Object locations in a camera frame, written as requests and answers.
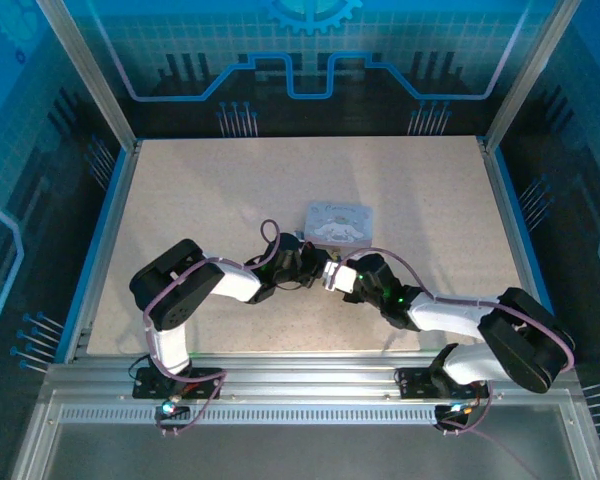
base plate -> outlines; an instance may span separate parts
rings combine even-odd
[[[190,378],[204,377],[214,373],[221,372],[220,368],[192,368],[189,373]],[[207,399],[213,393],[217,384],[216,380],[202,382],[195,387],[185,388],[182,393],[174,391],[174,382],[166,379],[155,368],[145,367],[138,369],[136,373],[136,382],[133,387],[133,398],[164,400],[175,393],[179,393],[183,400]]]
[[[444,398],[431,381],[431,374],[428,368],[396,368],[394,380],[400,388],[400,398]],[[451,388],[451,398],[457,400],[471,400],[477,397],[477,392],[471,385],[458,385],[457,388]]]

blue printed backdrop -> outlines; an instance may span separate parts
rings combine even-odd
[[[68,5],[151,137],[484,133],[553,2]]]
[[[24,247],[9,289],[16,244],[0,223],[0,297],[9,292],[0,303],[0,478],[10,477],[42,382],[34,369],[53,354],[28,350],[18,331],[40,335],[23,316],[44,311],[64,323],[113,168],[104,152],[118,150],[35,1],[0,0],[0,211]]]
[[[583,0],[502,150],[579,374],[600,378],[600,0]]]

gear graphic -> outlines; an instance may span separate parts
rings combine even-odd
[[[0,30],[16,47],[33,39],[38,15],[33,0],[0,0]]]
[[[269,19],[278,20],[280,27],[291,27],[293,33],[304,30],[313,35],[316,30],[327,33],[342,21],[353,17],[353,9],[362,7],[362,0],[264,0]]]

particle board surface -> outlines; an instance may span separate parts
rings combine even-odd
[[[144,141],[88,346],[146,351],[133,275],[183,238],[236,261],[264,252],[262,220],[302,230],[324,200],[374,210],[374,246],[403,256],[430,289],[500,294],[519,286],[474,137],[239,138]],[[403,283],[403,267],[389,262]],[[472,340],[397,331],[368,305],[319,283],[259,305],[210,296],[187,327],[197,352],[438,349]]]

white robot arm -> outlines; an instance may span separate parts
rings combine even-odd
[[[185,322],[207,295],[255,304],[271,296],[280,283],[296,281],[310,287],[319,278],[324,279],[328,290],[343,292],[344,301],[375,306],[396,328],[439,330],[482,340],[484,343],[475,345],[450,345],[441,352],[431,367],[441,397],[454,386],[488,380],[513,380],[530,391],[543,393],[565,365],[563,348],[490,305],[506,305],[524,312],[574,348],[553,316],[520,289],[510,288],[498,297],[479,299],[479,306],[470,306],[466,303],[475,303],[476,299],[438,299],[419,287],[402,285],[379,254],[365,255],[336,269],[324,250],[303,244],[291,234],[283,233],[280,239],[278,251],[263,267],[251,271],[207,263],[156,305],[150,314],[154,326],[150,334],[157,360],[170,374],[182,375],[191,366]],[[265,256],[271,248],[269,245]],[[144,310],[176,276],[204,258],[191,240],[183,240],[165,252],[131,281],[137,306]]]

